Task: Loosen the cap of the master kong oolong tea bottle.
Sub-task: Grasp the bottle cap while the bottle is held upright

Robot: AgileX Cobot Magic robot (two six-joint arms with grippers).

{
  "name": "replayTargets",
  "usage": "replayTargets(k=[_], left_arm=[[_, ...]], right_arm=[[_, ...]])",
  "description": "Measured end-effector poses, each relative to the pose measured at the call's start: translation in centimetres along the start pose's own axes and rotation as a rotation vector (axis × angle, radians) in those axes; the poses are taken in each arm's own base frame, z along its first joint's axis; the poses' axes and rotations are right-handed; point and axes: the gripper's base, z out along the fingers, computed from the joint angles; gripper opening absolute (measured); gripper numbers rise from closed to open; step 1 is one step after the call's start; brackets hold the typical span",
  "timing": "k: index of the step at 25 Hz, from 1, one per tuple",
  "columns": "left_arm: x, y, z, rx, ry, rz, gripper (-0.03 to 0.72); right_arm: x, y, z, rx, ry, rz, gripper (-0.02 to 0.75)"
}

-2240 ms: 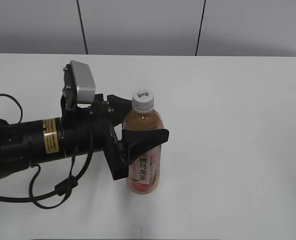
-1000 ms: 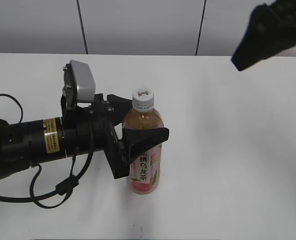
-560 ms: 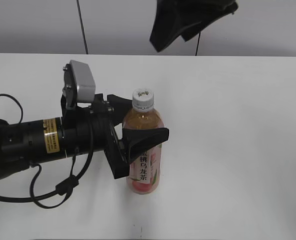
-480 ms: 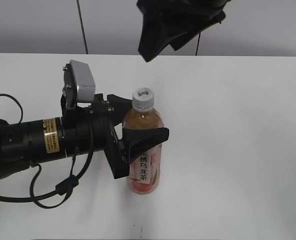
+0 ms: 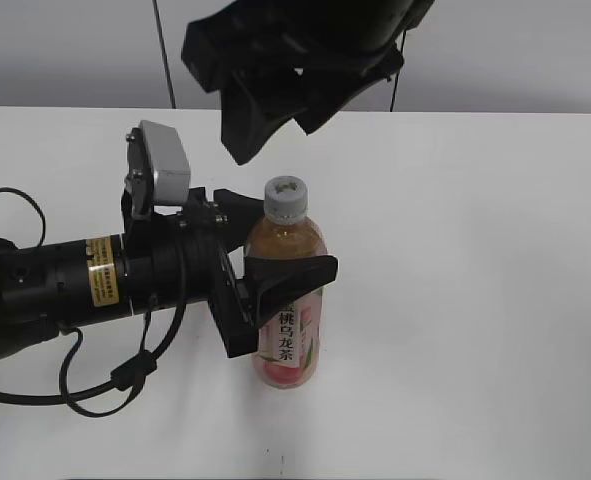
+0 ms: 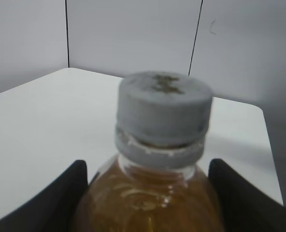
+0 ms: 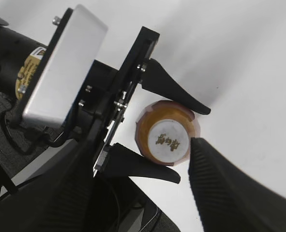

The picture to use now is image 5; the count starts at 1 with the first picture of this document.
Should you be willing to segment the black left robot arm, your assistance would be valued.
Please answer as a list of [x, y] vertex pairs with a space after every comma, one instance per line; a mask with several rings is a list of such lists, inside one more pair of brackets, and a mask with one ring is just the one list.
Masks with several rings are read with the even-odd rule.
[[229, 260], [263, 214], [258, 199], [190, 191], [173, 214], [137, 217], [122, 199], [121, 234], [20, 249], [0, 239], [0, 359], [74, 327], [206, 302], [226, 354], [258, 348], [283, 307], [334, 281], [329, 255]]

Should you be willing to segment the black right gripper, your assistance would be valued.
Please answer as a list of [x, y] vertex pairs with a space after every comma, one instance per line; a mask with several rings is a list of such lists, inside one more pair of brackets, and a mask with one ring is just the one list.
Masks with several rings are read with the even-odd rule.
[[401, 70], [402, 1], [234, 1], [188, 24], [181, 59], [221, 99], [221, 141], [249, 163], [287, 122], [307, 134]]

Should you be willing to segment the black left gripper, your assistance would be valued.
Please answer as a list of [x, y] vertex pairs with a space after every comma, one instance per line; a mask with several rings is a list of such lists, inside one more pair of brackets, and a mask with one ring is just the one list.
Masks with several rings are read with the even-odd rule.
[[331, 255], [297, 259], [244, 259], [244, 282], [235, 276], [229, 254], [245, 245], [264, 217], [261, 199], [227, 189], [208, 199], [203, 187], [189, 190], [181, 209], [131, 216], [131, 197], [121, 196], [125, 232], [126, 292], [137, 313], [173, 307], [171, 326], [153, 350], [161, 357], [175, 339], [186, 306], [205, 301], [230, 358], [258, 349], [258, 329], [285, 306], [336, 280]]

